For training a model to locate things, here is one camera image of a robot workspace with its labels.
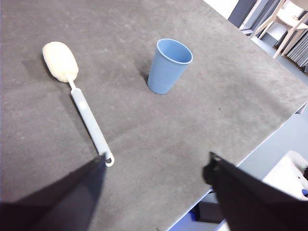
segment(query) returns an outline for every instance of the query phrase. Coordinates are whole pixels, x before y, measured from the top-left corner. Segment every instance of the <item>floor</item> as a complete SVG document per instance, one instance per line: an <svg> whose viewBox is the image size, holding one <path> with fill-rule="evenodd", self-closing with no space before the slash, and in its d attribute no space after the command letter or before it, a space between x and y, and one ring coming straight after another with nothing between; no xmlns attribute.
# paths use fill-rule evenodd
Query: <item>floor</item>
<svg viewBox="0 0 308 231"><path fill-rule="evenodd" d="M267 54L273 56L275 49L262 40L254 37L252 41L263 49ZM291 60L279 56L276 59L293 75L308 85L308 75L303 73ZM279 130L274 132L262 144L240 164L239 168L258 179L262 179L289 150L300 153L308 160L308 108L302 114L292 115ZM205 197L203 200L209 201L213 198ZM195 221L192 212L188 212L171 231L214 231L217 224Z"/></svg>

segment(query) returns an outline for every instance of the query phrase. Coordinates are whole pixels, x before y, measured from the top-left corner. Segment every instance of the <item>wall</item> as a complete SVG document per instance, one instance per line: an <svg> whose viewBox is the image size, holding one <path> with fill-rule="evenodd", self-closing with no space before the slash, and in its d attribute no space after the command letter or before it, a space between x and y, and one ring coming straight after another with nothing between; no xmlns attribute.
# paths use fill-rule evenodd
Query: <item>wall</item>
<svg viewBox="0 0 308 231"><path fill-rule="evenodd" d="M239 0L204 0L225 19L228 19Z"/></svg>

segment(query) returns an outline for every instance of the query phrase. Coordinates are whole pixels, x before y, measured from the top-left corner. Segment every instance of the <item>plastic cup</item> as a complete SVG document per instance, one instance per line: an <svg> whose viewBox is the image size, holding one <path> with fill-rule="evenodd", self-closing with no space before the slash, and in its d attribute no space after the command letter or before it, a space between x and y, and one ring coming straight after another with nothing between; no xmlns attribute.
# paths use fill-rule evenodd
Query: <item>plastic cup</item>
<svg viewBox="0 0 308 231"><path fill-rule="evenodd" d="M163 38L156 44L148 86L157 94L166 94L193 61L192 52L182 43Z"/></svg>

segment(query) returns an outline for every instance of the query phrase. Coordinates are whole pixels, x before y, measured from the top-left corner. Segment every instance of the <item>chair leg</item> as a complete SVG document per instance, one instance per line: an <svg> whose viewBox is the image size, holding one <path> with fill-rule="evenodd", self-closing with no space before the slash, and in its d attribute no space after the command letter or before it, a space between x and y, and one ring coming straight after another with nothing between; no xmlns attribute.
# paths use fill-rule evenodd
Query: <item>chair leg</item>
<svg viewBox="0 0 308 231"><path fill-rule="evenodd" d="M294 44L297 42L297 39L301 36L302 33L303 33L303 30L296 31L296 34L294 35L294 37L291 39L287 47L282 52L281 54L282 56L284 56L290 51L290 49L294 46Z"/></svg>
<svg viewBox="0 0 308 231"><path fill-rule="evenodd" d="M274 54L273 58L276 59L277 56L280 54L281 50L284 48L284 46L286 45L286 43L289 41L290 37L292 36L292 34L294 33L293 30L290 30L287 34L287 36L284 38L284 40L282 41L282 43L280 44L280 46L278 47L278 50L276 51L276 53Z"/></svg>
<svg viewBox="0 0 308 231"><path fill-rule="evenodd" d="M262 32L261 35L259 36L259 39L261 39L261 38L265 35L265 33L267 32L267 30L270 28L271 25L273 25L273 23L274 23L274 22L270 22L270 23L266 26L266 28L263 30L263 32Z"/></svg>
<svg viewBox="0 0 308 231"><path fill-rule="evenodd" d="M258 27L257 30L255 30L255 32L253 32L249 37L252 38L255 35L257 35L259 32L261 32L264 28L266 28L268 26L268 24L274 22L274 20L272 19L272 17L268 18L267 20L265 20L264 23L261 24L261 26Z"/></svg>

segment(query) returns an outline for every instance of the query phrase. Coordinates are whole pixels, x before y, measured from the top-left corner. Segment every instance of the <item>gray table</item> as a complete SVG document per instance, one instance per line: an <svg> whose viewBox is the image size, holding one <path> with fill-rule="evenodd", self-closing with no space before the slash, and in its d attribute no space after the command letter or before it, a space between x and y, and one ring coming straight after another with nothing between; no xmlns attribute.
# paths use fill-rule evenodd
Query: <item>gray table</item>
<svg viewBox="0 0 308 231"><path fill-rule="evenodd" d="M201 0L3 0L1 199L15 201L96 156L41 49L62 41L115 155L90 230L166 230L209 189L210 150L239 163L308 99L307 87ZM156 41L194 61L166 95L147 73Z"/></svg>

